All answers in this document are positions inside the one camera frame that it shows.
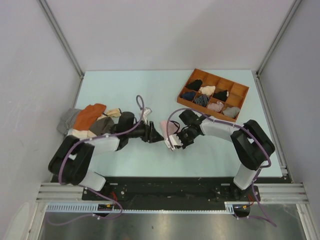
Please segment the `pink underwear navy trim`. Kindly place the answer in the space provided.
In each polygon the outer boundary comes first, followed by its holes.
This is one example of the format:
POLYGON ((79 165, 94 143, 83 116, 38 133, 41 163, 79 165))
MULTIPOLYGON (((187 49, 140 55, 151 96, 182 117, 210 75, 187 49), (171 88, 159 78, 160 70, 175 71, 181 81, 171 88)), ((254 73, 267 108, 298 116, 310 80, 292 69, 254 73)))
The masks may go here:
POLYGON ((177 134, 180 130, 180 124, 177 121, 162 121, 160 123, 160 128, 163 133, 164 140, 167 139, 170 135, 177 134))

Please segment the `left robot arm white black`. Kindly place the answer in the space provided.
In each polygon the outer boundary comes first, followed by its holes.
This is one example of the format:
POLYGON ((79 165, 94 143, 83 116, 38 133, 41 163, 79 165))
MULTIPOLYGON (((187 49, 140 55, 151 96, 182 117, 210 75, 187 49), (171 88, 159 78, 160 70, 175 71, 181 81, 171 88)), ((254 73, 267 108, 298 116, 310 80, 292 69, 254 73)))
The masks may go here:
POLYGON ((111 127, 111 133, 86 140, 68 135, 49 162, 48 170, 57 177, 62 172, 60 179, 64 184, 90 188, 98 199, 107 199, 111 188, 104 176, 89 170, 92 157, 119 151, 128 144, 129 139, 140 138, 149 144, 164 140, 152 121, 135 120, 135 115, 126 111, 121 114, 118 123, 111 127))

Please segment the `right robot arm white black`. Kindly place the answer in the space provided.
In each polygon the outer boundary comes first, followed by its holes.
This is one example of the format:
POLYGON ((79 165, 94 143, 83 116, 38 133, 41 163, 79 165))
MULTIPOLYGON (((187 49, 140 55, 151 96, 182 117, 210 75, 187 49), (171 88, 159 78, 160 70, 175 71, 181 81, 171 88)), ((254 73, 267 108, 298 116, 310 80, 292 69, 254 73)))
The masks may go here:
POLYGON ((198 116, 189 109, 184 110, 179 118, 185 128, 174 134, 179 143, 176 147, 185 149, 198 136, 213 136, 233 144, 240 167, 230 185, 230 194, 237 201, 247 197, 261 170, 272 165, 270 157, 275 152, 274 144, 261 126, 252 119, 238 125, 206 114, 198 116))

